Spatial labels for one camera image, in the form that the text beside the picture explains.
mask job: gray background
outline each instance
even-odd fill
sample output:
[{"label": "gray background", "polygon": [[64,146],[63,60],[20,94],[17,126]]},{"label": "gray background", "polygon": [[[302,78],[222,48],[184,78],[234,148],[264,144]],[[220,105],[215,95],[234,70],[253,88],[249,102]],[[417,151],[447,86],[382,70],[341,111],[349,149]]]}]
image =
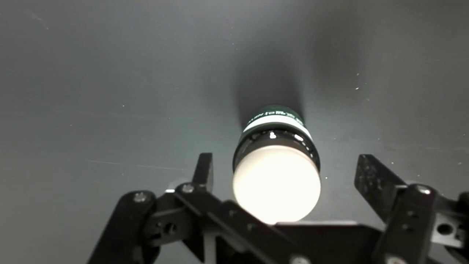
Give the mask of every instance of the gray background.
[{"label": "gray background", "polygon": [[[305,114],[322,158],[307,218],[381,226],[353,189],[360,152],[456,198],[467,25],[464,0],[3,0],[0,262],[85,262],[121,193],[187,180],[201,151],[233,198],[240,123],[271,102]],[[180,251],[159,262],[193,262]]]}]

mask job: screw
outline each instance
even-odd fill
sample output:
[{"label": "screw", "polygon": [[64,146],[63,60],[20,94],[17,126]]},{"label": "screw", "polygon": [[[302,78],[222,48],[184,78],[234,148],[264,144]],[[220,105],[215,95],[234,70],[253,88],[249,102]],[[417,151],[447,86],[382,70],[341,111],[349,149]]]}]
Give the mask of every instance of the screw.
[{"label": "screw", "polygon": [[431,193],[431,189],[428,189],[428,188],[423,186],[423,185],[417,185],[417,186],[416,186],[416,190],[419,190],[419,192],[423,193],[423,195],[429,195],[429,193]]},{"label": "screw", "polygon": [[135,192],[133,193],[133,201],[135,202],[145,202],[146,201],[146,193],[145,192]]},{"label": "screw", "polygon": [[407,262],[395,255],[390,255],[385,258],[385,264],[407,264]]},{"label": "screw", "polygon": [[310,264],[310,261],[302,255],[294,255],[290,264]]},{"label": "screw", "polygon": [[181,186],[181,192],[184,192],[184,193],[193,192],[193,186],[190,183],[186,183]]}]

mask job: bolt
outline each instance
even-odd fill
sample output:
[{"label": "bolt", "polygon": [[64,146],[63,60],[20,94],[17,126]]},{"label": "bolt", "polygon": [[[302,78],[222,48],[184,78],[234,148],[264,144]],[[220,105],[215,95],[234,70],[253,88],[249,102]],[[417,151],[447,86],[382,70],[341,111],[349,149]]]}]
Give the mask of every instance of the bolt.
[{"label": "bolt", "polygon": [[407,264],[404,259],[395,255],[390,255],[385,258],[385,264]]},{"label": "bolt", "polygon": [[146,193],[145,192],[135,192],[133,193],[133,201],[135,202],[145,202],[146,201]]},{"label": "bolt", "polygon": [[423,193],[423,195],[429,195],[429,193],[431,193],[431,189],[426,188],[426,186],[423,186],[423,185],[417,185],[417,186],[416,186],[416,190],[419,190],[419,192]]},{"label": "bolt", "polygon": [[306,256],[294,255],[290,264],[310,264],[310,261]]},{"label": "bolt", "polygon": [[184,192],[184,193],[193,192],[193,186],[190,183],[186,183],[181,186],[181,192]]}]

